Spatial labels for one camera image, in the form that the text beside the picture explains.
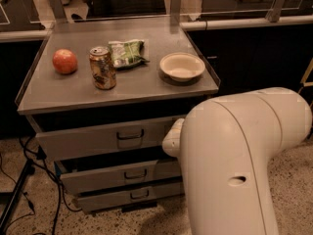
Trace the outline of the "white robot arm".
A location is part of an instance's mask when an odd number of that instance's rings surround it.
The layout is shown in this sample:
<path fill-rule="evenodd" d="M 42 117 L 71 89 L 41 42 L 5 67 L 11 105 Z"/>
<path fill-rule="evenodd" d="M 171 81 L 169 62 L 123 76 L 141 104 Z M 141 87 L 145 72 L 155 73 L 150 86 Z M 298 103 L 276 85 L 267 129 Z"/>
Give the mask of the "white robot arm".
<path fill-rule="evenodd" d="M 193 235 L 279 235 L 267 165 L 303 141 L 308 103 L 273 87 L 206 100 L 162 142 L 181 167 Z"/>

